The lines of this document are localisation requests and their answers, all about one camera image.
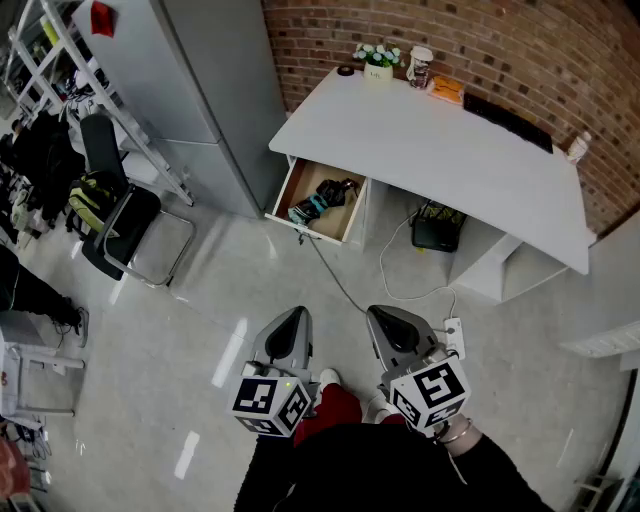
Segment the white desk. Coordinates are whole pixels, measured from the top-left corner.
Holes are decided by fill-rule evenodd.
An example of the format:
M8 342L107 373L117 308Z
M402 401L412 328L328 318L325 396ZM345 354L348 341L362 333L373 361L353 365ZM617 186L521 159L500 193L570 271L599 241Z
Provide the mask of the white desk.
M492 302L589 271L582 193L564 153L404 81L331 72L269 147L463 212L449 283Z

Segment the small white table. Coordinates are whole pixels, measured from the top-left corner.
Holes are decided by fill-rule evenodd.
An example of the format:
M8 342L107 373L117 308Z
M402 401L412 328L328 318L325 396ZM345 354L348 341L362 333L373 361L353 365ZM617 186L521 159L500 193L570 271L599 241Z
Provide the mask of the small white table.
M22 383L27 367L37 363L58 369L84 369L82 359L60 357L33 344L21 344L12 339L0 325L0 416L6 419L31 415L74 417L73 408L31 407L23 403Z

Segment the black and teal bundle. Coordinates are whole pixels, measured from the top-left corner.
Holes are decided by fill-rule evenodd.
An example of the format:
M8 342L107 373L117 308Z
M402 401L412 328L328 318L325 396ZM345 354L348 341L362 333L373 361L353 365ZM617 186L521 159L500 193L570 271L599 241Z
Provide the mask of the black and teal bundle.
M358 196L359 189L360 185L352 179L325 179L313 194L287 209L288 219L296 225L308 226L328 209L344 206L350 191Z

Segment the orange packet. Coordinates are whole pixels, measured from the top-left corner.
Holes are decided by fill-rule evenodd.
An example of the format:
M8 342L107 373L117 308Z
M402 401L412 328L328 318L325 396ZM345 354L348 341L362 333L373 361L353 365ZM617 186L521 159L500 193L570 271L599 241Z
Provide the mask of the orange packet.
M464 101L464 86L446 76L431 78L426 91L430 96L454 105L462 105Z

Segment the white pot of blue flowers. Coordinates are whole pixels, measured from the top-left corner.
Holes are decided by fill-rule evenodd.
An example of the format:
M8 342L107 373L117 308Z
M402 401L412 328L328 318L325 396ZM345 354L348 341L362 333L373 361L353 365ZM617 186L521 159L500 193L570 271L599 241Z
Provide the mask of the white pot of blue flowers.
M363 74L366 79L389 82L394 76L394 70L404 66L401 55L401 49L397 46L358 43L352 57L364 64Z

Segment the red tag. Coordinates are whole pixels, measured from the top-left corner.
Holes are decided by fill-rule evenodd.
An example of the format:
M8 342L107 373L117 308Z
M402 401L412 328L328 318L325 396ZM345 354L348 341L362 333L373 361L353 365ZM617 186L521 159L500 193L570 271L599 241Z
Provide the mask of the red tag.
M90 28L92 35L114 37L115 11L100 0L93 0L90 7Z

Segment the black chair with metal frame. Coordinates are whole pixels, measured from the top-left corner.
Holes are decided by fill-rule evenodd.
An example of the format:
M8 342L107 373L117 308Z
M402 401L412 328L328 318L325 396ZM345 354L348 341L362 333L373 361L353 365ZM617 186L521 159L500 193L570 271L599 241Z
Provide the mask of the black chair with metal frame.
M153 288L170 285L195 237L195 224L164 210L155 193L129 180L109 117L91 114L80 122L80 128L88 163L94 172L106 175L115 198L115 204L106 208L102 226L91 229L83 242L83 255L115 281L129 275ZM166 218L187 227L186 240L164 277L147 277L133 268L133 260L153 224Z

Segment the black hanging coats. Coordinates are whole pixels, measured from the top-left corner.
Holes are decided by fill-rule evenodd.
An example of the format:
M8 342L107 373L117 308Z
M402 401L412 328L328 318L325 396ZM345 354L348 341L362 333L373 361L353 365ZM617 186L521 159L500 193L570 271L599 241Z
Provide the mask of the black hanging coats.
M0 162L26 178L34 187L35 206L53 226L68 204L71 184L85 173L85 157L69 137L69 123L41 111L29 127L22 127L13 142L0 138Z

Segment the white metal shelf rack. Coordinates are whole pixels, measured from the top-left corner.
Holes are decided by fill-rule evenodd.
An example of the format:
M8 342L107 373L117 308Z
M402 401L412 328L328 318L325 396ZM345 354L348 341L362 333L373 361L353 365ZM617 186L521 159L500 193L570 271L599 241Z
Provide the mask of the white metal shelf rack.
M99 64L74 20L67 0L18 0L14 19L0 35L0 85L14 103L11 114L31 125L43 111L66 118L75 149L85 152L80 120L90 113L106 115L113 124L117 155L130 181L160 195L173 194L186 205L192 194L151 138L134 119L113 82Z

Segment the black keyboard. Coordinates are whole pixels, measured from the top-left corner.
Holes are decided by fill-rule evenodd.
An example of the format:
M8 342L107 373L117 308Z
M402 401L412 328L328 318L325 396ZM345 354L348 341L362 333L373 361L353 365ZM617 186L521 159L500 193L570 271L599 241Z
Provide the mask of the black keyboard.
M463 108L465 111L519 136L547 153L553 153L551 136L515 113L469 93L465 93L463 96Z

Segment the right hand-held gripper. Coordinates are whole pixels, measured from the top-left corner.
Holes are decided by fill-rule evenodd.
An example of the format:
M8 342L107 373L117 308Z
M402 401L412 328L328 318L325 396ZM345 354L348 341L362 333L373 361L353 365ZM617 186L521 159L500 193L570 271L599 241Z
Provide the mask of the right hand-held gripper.
M386 400L411 429L442 433L471 394L458 352L440 342L425 319L398 307L372 305L366 322Z

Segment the white power strip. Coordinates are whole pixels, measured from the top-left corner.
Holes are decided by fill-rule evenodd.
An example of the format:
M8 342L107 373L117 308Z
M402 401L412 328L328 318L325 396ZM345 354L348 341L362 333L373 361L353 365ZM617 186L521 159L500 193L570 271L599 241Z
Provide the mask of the white power strip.
M466 348L462 329L462 322L459 317L452 317L444 322L446 346L448 350L453 350L460 360L466 357Z

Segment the wooden drawer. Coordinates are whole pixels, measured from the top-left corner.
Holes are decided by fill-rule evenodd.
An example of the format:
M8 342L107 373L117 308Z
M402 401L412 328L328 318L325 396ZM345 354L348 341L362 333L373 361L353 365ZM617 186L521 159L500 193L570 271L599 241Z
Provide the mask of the wooden drawer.
M325 179L351 179L357 184L357 190L346 193L344 206L330 208L307 226L295 224L288 217L288 209L315 193ZM356 220L364 211L368 186L369 179L364 176L314 161L294 158L275 206L265 217L299 233L341 246L349 242Z

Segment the black basket under desk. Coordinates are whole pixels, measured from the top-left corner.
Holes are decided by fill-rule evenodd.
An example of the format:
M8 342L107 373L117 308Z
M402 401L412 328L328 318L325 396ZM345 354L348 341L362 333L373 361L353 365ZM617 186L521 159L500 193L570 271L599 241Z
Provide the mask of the black basket under desk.
M412 245L453 253L466 219L466 214L428 199L410 219Z

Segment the clear cup with white lid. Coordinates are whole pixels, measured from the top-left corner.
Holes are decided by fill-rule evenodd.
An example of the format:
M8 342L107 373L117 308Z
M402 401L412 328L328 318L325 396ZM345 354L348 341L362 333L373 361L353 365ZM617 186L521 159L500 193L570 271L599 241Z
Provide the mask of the clear cup with white lid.
M427 87L429 68L433 59L433 52L426 47L414 46L411 49L406 77L413 88L425 89Z

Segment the person's right forearm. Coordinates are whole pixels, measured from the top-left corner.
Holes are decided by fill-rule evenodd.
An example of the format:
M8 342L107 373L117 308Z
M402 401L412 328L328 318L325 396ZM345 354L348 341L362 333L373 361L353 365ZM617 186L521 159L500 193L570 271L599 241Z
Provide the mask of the person's right forearm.
M460 478L470 512L554 512L526 482L511 458L461 414L436 429Z

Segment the grey metal cabinet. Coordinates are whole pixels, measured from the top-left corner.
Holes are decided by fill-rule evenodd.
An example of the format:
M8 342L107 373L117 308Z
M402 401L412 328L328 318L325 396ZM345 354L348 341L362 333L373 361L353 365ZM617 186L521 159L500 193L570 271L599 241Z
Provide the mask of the grey metal cabinet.
M72 19L110 84L195 201L249 218L272 206L286 121L260 0L100 0L111 37Z

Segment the person's red trousers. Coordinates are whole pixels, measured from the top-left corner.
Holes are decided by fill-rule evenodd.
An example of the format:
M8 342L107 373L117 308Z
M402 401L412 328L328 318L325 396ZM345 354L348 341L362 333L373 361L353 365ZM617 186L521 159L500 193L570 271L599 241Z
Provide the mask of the person's red trousers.
M364 452L367 449L410 445L415 438L404 417L391 404L384 403L379 413L386 413L380 423L364 423L361 403L355 395L338 384L329 384L322 392L315 416L303 420L296 429L294 451L305 453Z

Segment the person's left forearm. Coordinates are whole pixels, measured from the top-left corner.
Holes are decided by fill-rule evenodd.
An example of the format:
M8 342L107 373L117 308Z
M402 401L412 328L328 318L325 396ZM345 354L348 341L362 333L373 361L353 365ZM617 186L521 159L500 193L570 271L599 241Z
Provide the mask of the person's left forearm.
M259 436L233 512L298 512L291 496L294 441Z

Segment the white slatted panel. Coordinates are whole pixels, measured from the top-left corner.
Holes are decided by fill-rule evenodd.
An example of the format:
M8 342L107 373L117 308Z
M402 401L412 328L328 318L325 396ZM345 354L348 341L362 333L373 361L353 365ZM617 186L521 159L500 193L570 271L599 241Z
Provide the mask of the white slatted panel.
M587 358L604 358L640 350L640 320L560 347Z

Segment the person's black top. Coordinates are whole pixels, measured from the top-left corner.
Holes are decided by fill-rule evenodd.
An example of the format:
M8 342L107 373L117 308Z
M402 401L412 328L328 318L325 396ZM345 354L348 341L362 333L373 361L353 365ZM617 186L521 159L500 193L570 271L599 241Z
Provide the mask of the person's black top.
M294 451L285 512L434 512L465 485L444 448L404 425L340 425Z

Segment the green and black backpack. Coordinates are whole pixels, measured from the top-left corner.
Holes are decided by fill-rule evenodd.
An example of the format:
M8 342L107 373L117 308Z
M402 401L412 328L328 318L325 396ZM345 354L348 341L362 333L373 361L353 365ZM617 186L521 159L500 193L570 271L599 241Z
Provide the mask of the green and black backpack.
M108 171L88 172L71 183L68 203L92 230L101 232L119 201L121 187Z

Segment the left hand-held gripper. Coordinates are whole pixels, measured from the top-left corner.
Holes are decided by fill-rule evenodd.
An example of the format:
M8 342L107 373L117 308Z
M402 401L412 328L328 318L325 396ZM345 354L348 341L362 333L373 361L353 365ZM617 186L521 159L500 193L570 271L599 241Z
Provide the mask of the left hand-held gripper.
M309 370L312 355L308 309L280 314L258 333L250 359L230 381L227 413L253 434L291 437L312 412L318 391Z

